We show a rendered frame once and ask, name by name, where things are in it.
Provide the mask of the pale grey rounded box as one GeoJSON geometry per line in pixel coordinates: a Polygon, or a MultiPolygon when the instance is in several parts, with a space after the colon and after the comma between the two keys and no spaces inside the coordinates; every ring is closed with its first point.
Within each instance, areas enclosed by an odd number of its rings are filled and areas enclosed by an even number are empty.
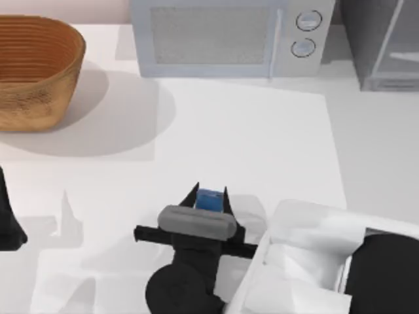
{"type": "Polygon", "coordinates": [[[226,213],[168,205],[158,216],[158,227],[165,232],[226,241],[236,233],[237,222],[226,213]]]}

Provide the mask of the brown woven basket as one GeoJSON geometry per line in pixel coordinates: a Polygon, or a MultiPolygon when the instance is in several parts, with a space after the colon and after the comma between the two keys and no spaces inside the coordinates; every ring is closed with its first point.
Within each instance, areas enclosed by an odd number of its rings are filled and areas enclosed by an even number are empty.
{"type": "Polygon", "coordinates": [[[65,116],[86,41],[42,16],[0,14],[0,131],[43,131],[65,116]]]}

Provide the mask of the microwave oven door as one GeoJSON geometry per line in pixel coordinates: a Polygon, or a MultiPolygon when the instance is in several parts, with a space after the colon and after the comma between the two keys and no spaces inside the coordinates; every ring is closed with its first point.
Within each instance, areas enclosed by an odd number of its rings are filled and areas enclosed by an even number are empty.
{"type": "Polygon", "coordinates": [[[268,77],[276,0],[130,0],[144,77],[268,77]]]}

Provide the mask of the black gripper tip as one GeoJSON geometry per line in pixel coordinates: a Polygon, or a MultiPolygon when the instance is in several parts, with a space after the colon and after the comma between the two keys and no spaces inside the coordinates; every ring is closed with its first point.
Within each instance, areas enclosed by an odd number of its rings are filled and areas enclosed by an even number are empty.
{"type": "Polygon", "coordinates": [[[0,166],[0,252],[17,251],[27,240],[10,205],[3,168],[0,166]]]}

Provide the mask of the pale microwave oven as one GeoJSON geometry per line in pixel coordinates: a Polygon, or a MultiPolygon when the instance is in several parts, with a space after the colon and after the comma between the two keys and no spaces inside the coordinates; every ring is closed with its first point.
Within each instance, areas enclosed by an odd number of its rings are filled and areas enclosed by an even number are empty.
{"type": "Polygon", "coordinates": [[[325,42],[336,0],[276,0],[282,9],[282,29],[276,77],[309,77],[315,75],[321,64],[325,42]],[[301,31],[296,26],[297,16],[305,11],[317,10],[323,16],[321,25],[313,31],[301,31]],[[294,41],[310,38],[316,43],[316,51],[307,58],[296,58],[291,53],[294,41]]]}

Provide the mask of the grey cabinet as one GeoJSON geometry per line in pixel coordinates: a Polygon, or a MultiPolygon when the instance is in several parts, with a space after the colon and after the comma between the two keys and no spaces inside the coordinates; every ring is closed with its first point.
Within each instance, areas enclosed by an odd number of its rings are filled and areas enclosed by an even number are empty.
{"type": "Polygon", "coordinates": [[[419,0],[340,0],[360,88],[419,92],[419,0]]]}

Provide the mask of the blue box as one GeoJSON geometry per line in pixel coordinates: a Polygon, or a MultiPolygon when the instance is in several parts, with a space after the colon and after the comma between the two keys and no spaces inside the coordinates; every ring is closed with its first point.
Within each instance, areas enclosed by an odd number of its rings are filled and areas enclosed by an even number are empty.
{"type": "Polygon", "coordinates": [[[199,189],[196,195],[195,207],[197,209],[222,213],[223,193],[208,189],[199,189]]]}

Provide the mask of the round microwave knob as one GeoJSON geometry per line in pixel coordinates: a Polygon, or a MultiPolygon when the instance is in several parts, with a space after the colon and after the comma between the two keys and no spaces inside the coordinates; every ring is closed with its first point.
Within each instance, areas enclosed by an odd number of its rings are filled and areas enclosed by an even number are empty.
{"type": "Polygon", "coordinates": [[[323,20],[323,16],[317,10],[309,10],[300,13],[296,18],[296,26],[301,31],[313,31],[317,29],[323,20]]]}
{"type": "Polygon", "coordinates": [[[291,53],[296,58],[307,58],[316,51],[316,43],[310,38],[303,38],[294,41],[291,45],[291,53]]]}

